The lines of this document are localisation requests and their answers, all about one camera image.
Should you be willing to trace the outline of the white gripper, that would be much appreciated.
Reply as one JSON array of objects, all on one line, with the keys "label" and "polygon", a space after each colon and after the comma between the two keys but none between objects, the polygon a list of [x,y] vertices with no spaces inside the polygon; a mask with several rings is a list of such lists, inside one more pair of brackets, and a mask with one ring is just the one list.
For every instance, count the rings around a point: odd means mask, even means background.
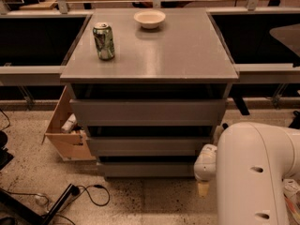
[{"label": "white gripper", "polygon": [[206,197],[209,191],[209,181],[216,175],[216,161],[218,148],[213,144],[206,144],[194,163],[194,175],[198,183],[200,197]]}]

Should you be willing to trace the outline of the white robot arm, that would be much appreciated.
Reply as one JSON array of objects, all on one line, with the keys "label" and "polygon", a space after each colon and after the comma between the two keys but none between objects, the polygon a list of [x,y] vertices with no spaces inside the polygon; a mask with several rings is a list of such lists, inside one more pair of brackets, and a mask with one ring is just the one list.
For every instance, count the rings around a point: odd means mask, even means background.
[{"label": "white robot arm", "polygon": [[217,225],[289,225],[283,180],[300,173],[300,130],[243,122],[203,147],[194,175],[217,180]]}]

